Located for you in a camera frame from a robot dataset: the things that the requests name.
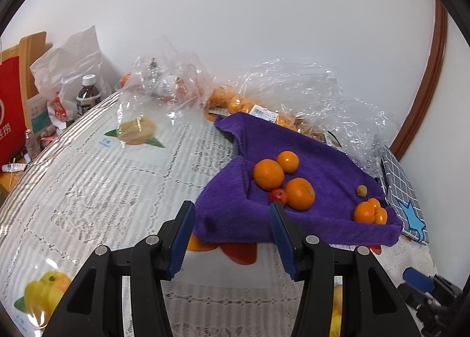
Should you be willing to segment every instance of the silver screw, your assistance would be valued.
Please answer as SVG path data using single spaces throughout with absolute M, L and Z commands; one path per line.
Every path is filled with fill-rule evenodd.
M 145 243 L 147 243 L 148 245 L 154 245 L 154 244 L 157 244 L 159 240 L 160 239 L 157 235 L 150 235 L 150 236 L 147 236 L 147 238 L 145 239 Z
M 318 244 L 320 239 L 315 235 L 309 235 L 305 238 L 305 241 L 309 244 Z
M 108 251 L 108 248 L 105 245 L 100 245 L 96 247 L 95 254 L 98 256 L 104 255 Z
M 367 256 L 368 254 L 370 254 L 370 250 L 369 248 L 367 248 L 366 246 L 364 245 L 361 245 L 357 248 L 357 251 L 361 254 L 361 255 L 364 255 L 364 256 Z

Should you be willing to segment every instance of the blue gripper pad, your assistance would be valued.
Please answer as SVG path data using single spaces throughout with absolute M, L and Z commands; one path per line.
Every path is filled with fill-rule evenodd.
M 294 280 L 298 273 L 295 264 L 295 248 L 274 203 L 269 206 L 269 223 L 284 270 Z
M 170 247 L 170 264 L 168 266 L 168 275 L 173 278 L 181 269 L 183 265 L 184 255 L 186 254 L 186 248 L 189 243 L 189 238 L 193 231 L 194 223 L 196 222 L 196 207 L 194 203 L 185 201 L 183 206 L 187 205 L 186 212 L 184 213 L 183 219 L 178 219 L 178 215 L 174 222 L 180 222 L 178 231 L 176 232 L 173 242 Z
M 403 272 L 403 280 L 422 293 L 431 293 L 436 287 L 434 280 L 431 277 L 425 276 L 411 267 L 405 269 Z

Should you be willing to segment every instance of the red bag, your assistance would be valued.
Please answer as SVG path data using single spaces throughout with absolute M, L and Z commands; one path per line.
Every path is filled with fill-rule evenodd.
M 0 165 L 24 147 L 25 131 L 19 57 L 11 57 L 0 65 Z

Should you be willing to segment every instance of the red fruit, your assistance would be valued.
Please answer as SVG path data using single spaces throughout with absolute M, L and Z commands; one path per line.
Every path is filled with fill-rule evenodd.
M 269 193 L 268 202 L 281 202 L 283 206 L 287 204 L 287 193 L 282 188 L 277 188 Z

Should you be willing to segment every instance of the white bottle cap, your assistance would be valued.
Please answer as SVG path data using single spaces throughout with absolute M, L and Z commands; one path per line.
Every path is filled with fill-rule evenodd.
M 93 86 L 93 85 L 95 85 L 95 82 L 96 82 L 96 76 L 95 75 L 83 76 L 83 80 L 82 80 L 82 85 L 83 86 Z

